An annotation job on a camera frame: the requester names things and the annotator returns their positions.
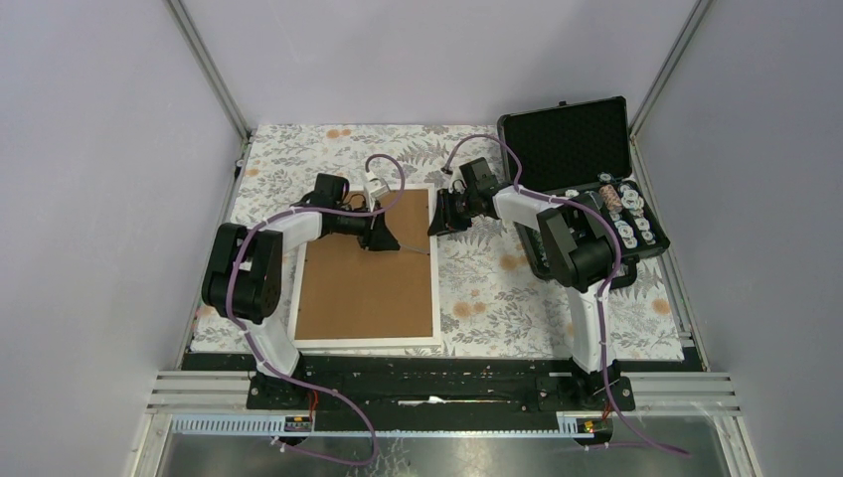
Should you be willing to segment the yellow handled screwdriver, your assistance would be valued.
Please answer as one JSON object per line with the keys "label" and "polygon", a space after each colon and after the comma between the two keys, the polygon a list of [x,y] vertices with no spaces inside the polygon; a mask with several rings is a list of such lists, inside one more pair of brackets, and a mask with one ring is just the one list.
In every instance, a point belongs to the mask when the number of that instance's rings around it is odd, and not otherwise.
{"label": "yellow handled screwdriver", "polygon": [[419,253],[419,254],[428,255],[428,256],[430,256],[430,254],[431,254],[431,252],[428,249],[419,248],[419,247],[406,245],[406,244],[402,244],[402,243],[399,243],[399,246],[400,246],[400,250],[402,250],[402,251],[409,251],[409,252]]}

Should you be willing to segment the white picture frame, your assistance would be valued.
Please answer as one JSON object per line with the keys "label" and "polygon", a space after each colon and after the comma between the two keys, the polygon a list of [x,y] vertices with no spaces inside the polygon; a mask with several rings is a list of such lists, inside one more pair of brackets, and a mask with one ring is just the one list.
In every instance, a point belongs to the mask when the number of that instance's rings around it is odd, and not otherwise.
{"label": "white picture frame", "polygon": [[441,345],[437,240],[426,233],[434,206],[434,186],[413,184],[386,214],[399,243],[430,256],[365,251],[343,235],[298,249],[287,326],[298,349]]}

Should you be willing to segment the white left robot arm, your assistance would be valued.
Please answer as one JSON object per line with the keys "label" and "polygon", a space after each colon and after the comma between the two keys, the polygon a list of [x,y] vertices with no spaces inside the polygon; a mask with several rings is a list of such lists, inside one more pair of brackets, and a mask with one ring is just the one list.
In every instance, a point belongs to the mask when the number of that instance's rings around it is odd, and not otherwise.
{"label": "white left robot arm", "polygon": [[366,251],[400,249],[380,203],[390,191],[387,183],[368,173],[360,207],[346,203],[349,191],[348,180],[320,173],[313,189],[287,210],[252,228],[224,223],[216,232],[201,299],[243,333],[258,371],[274,377],[270,395],[286,408],[305,402],[309,384],[295,373],[298,349],[271,318],[281,298],[283,257],[329,235],[355,237]]}

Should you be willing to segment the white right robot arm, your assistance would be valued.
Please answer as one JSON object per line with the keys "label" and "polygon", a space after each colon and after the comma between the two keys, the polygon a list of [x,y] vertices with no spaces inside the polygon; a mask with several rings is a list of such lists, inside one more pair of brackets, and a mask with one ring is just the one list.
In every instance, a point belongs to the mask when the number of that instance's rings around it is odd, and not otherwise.
{"label": "white right robot arm", "polygon": [[509,221],[539,233],[552,278],[565,288],[575,329],[572,359],[583,374],[570,383],[572,400],[594,409],[616,380],[609,349],[605,299],[621,266],[622,247],[592,192],[572,198],[551,196],[502,182],[487,160],[460,166],[455,188],[436,191],[427,233],[444,236],[467,231],[476,217]]}

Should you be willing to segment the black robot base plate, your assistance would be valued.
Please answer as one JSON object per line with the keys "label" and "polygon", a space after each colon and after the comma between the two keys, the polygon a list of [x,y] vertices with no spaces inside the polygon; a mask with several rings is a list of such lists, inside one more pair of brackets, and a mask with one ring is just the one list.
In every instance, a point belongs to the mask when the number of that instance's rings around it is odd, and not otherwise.
{"label": "black robot base plate", "polygon": [[570,359],[479,360],[306,356],[289,383],[268,377],[253,357],[199,353],[187,371],[243,372],[249,410],[305,414],[377,429],[401,423],[486,427],[549,419],[558,411],[601,414],[609,404],[600,376]]}

